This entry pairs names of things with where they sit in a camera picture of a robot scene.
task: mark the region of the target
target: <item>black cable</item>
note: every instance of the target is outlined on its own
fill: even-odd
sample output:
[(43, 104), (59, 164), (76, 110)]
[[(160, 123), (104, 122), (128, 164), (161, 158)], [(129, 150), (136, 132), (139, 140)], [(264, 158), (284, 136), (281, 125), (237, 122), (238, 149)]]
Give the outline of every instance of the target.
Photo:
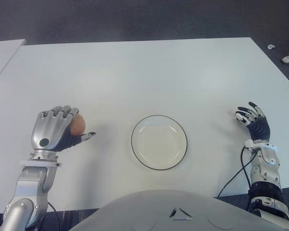
[(57, 212), (57, 210), (54, 208), (54, 206), (50, 203), (50, 202), (48, 202), (48, 204), (49, 204), (49, 206), (53, 209), (53, 211), (55, 212), (55, 214), (56, 214), (56, 217), (57, 217), (57, 221), (58, 221), (58, 231), (60, 231), (60, 220), (59, 220), (59, 215), (58, 215), (58, 212)]
[(246, 208), (246, 211), (249, 211), (250, 202), (251, 202), (251, 198), (249, 197), (249, 198), (248, 198), (248, 204), (247, 204), (247, 208)]
[(240, 163), (241, 163), (241, 167), (242, 167), (242, 170), (244, 171), (245, 173), (245, 176), (246, 176), (246, 179), (247, 179), (247, 182), (248, 182), (248, 185), (249, 185), (249, 190), (251, 189), (251, 184), (250, 184), (250, 180), (249, 180), (249, 177), (248, 177), (248, 174), (246, 172), (246, 169), (244, 167), (244, 162), (242, 161), (242, 154), (244, 153), (244, 150), (245, 150), (246, 146), (243, 146), (241, 152), (240, 152)]
[(222, 190), (221, 190), (220, 193), (218, 194), (217, 199), (219, 199), (220, 194), (221, 194), (222, 191), (226, 188), (226, 186), (227, 186), (248, 164), (250, 164), (250, 163), (252, 162), (252, 160), (255, 158), (255, 156), (256, 156), (256, 154), (254, 154), (254, 156), (252, 157), (252, 159), (251, 159), (245, 166), (243, 166), (243, 167), (231, 178), (231, 180), (228, 181), (228, 183), (225, 184), (225, 186), (222, 188)]

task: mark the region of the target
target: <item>plate rim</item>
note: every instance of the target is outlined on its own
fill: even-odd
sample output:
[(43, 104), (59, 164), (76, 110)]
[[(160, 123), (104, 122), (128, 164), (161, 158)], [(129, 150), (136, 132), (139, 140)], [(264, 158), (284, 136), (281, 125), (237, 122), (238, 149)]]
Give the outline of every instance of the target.
[[(153, 116), (163, 116), (163, 117), (166, 117), (166, 118), (169, 118), (169, 119), (173, 120), (174, 122), (176, 122), (176, 123), (181, 127), (181, 129), (183, 130), (183, 133), (184, 133), (184, 135), (185, 135), (185, 138), (186, 138), (186, 149), (185, 149), (185, 153), (184, 153), (183, 157), (181, 158), (181, 160), (180, 160), (177, 164), (173, 165), (172, 167), (164, 168), (164, 169), (157, 169), (157, 168), (153, 168), (153, 167), (147, 166), (146, 164), (144, 164), (144, 163), (137, 157), (137, 155), (136, 155), (136, 153), (135, 153), (135, 150), (134, 150), (134, 147), (133, 147), (133, 135), (134, 135), (134, 131), (135, 131), (136, 127), (138, 126), (138, 124), (139, 124), (142, 120), (145, 120), (145, 119), (147, 119), (147, 118), (149, 118), (149, 117), (153, 117)], [(182, 160), (185, 158), (186, 152), (187, 152), (187, 149), (188, 149), (188, 139), (187, 139), (187, 135), (186, 135), (185, 130), (183, 129), (183, 127), (182, 127), (175, 119), (172, 119), (171, 117), (168, 117), (168, 116), (166, 116), (166, 115), (165, 115), (165, 116), (164, 116), (164, 115), (149, 115), (149, 116), (143, 118), (142, 120), (140, 120), (140, 121), (135, 125), (135, 127), (134, 127), (134, 129), (133, 129), (133, 132), (131, 133), (131, 138), (130, 138), (131, 148), (132, 148), (133, 153), (134, 153), (135, 157), (137, 158), (137, 160), (138, 160), (140, 163), (142, 163), (145, 167), (148, 167), (148, 168), (150, 168), (150, 169), (157, 170), (157, 171), (169, 170), (169, 169), (174, 168), (175, 166), (177, 166), (179, 163), (181, 163)]]

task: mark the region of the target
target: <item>white table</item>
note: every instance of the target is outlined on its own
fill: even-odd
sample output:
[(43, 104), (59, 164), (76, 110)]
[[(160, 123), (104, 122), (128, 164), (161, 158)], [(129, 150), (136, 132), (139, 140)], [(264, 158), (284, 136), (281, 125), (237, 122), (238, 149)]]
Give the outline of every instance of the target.
[(24, 39), (0, 41), (0, 73), (24, 43)]
[[(289, 81), (250, 38), (22, 46), (0, 76), (0, 212), (19, 161), (32, 151), (41, 110), (76, 106), (86, 131), (97, 133), (59, 154), (49, 201), (74, 210), (148, 189), (217, 196), (240, 169), (249, 135), (233, 113), (248, 101), (268, 115), (281, 183), (289, 187)], [(166, 171), (143, 166), (130, 144), (134, 126), (155, 114), (175, 119), (188, 139), (183, 161)], [(246, 192), (240, 174), (223, 195)]]

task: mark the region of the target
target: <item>brown egg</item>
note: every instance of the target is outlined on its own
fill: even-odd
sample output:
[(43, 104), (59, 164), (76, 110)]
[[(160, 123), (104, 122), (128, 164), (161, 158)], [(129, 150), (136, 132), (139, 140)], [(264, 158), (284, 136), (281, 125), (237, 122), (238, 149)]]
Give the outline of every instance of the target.
[(85, 129), (86, 129), (86, 123), (82, 115), (80, 114), (75, 115), (71, 123), (71, 134), (73, 136), (82, 135)]

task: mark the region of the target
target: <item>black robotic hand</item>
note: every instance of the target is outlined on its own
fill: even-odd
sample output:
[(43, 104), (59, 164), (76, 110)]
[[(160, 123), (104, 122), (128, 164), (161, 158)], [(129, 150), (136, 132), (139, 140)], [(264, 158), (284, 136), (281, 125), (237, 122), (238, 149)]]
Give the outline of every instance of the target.
[(245, 107), (238, 107), (239, 111), (235, 112), (236, 119), (246, 125), (253, 141), (269, 141), (270, 129), (263, 111), (252, 102), (249, 102), (249, 105), (255, 111)]

